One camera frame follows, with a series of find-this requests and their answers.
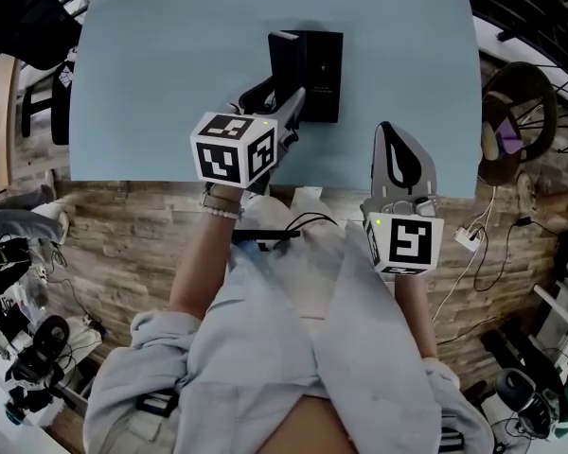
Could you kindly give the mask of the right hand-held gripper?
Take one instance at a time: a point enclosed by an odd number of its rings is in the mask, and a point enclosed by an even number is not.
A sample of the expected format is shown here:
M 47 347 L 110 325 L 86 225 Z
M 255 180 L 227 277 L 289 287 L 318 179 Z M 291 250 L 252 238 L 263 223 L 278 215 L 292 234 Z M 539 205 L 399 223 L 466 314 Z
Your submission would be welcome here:
M 373 198 L 361 205 L 376 272 L 421 275 L 436 268 L 444 229 L 436 189 L 435 163 L 427 150 L 409 132 L 382 121 L 373 142 Z

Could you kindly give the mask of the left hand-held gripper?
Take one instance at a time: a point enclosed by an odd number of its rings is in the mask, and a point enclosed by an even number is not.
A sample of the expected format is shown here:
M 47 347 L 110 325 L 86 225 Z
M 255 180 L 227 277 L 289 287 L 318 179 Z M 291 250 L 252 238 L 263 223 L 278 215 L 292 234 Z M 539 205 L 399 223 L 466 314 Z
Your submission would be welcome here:
M 250 188 L 267 180 L 295 138 L 306 90 L 297 89 L 275 113 L 275 84 L 266 78 L 229 102 L 205 113 L 190 135 L 198 179 Z

